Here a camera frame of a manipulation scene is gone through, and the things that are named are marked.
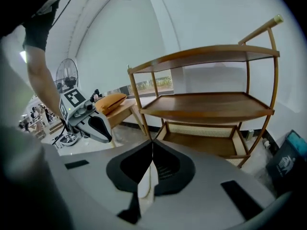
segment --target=orange cushion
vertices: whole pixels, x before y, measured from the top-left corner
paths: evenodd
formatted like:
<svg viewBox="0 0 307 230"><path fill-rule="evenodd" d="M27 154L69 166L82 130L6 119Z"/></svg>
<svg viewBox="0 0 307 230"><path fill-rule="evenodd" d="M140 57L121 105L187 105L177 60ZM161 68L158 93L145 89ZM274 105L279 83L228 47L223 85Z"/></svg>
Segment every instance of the orange cushion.
<svg viewBox="0 0 307 230"><path fill-rule="evenodd" d="M104 115L109 114L127 98L125 94L117 93L108 95L95 103L97 111Z"/></svg>

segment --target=wooden tray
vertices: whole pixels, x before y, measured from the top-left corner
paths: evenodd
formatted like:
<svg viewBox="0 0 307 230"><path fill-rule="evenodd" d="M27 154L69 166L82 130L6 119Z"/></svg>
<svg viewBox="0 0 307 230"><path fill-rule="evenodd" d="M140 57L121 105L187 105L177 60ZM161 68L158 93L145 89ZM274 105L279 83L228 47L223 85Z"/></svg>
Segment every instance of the wooden tray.
<svg viewBox="0 0 307 230"><path fill-rule="evenodd" d="M202 63L245 62L279 56L279 51L269 48L248 45L214 45L188 49L148 61L128 69L128 74L158 72Z"/></svg>
<svg viewBox="0 0 307 230"><path fill-rule="evenodd" d="M248 149L237 126L164 122L155 138L214 154L238 167L249 158Z"/></svg>
<svg viewBox="0 0 307 230"><path fill-rule="evenodd" d="M274 110L244 92L211 92L161 95L140 113L180 122L225 124L273 115Z"/></svg>

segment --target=black trash can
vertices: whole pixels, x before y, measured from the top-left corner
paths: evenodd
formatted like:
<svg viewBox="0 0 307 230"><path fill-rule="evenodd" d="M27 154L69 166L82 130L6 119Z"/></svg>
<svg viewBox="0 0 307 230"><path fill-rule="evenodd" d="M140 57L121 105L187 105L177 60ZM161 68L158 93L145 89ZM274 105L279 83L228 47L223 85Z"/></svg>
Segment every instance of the black trash can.
<svg viewBox="0 0 307 230"><path fill-rule="evenodd" d="M266 166L278 195L306 185L307 163L289 141L289 135Z"/></svg>

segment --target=human forearm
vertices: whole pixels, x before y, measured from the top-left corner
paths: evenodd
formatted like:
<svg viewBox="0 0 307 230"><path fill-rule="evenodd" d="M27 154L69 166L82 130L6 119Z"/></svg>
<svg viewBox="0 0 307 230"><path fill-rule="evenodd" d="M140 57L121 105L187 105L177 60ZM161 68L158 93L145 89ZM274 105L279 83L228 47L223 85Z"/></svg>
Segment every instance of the human forearm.
<svg viewBox="0 0 307 230"><path fill-rule="evenodd" d="M62 118L59 110L59 92L46 66L45 52L31 46L26 46L25 50L28 76L34 92L52 112Z"/></svg>

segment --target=fan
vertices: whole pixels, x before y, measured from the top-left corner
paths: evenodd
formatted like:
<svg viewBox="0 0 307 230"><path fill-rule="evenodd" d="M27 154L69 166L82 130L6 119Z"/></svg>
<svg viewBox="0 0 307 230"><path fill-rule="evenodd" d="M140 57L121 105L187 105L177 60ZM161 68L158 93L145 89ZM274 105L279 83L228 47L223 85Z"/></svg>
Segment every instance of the fan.
<svg viewBox="0 0 307 230"><path fill-rule="evenodd" d="M78 70L72 59L65 59L59 65L55 85L59 93L78 87Z"/></svg>

